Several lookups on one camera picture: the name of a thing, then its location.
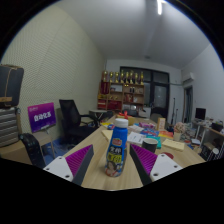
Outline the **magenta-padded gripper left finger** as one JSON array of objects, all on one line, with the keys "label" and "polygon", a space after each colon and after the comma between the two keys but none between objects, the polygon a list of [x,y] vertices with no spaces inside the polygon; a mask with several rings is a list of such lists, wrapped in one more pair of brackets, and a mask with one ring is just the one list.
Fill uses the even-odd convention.
[{"label": "magenta-padded gripper left finger", "polygon": [[44,170],[80,186],[93,155],[93,146],[89,145],[67,157],[58,156]]}]

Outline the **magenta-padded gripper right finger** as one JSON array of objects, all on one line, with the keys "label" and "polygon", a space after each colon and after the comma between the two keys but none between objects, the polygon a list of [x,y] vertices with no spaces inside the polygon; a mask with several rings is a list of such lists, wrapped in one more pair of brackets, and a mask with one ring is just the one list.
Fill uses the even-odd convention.
[{"label": "magenta-padded gripper right finger", "polygon": [[134,144],[130,145],[130,155],[143,185],[148,185],[182,169],[166,154],[156,155]]}]

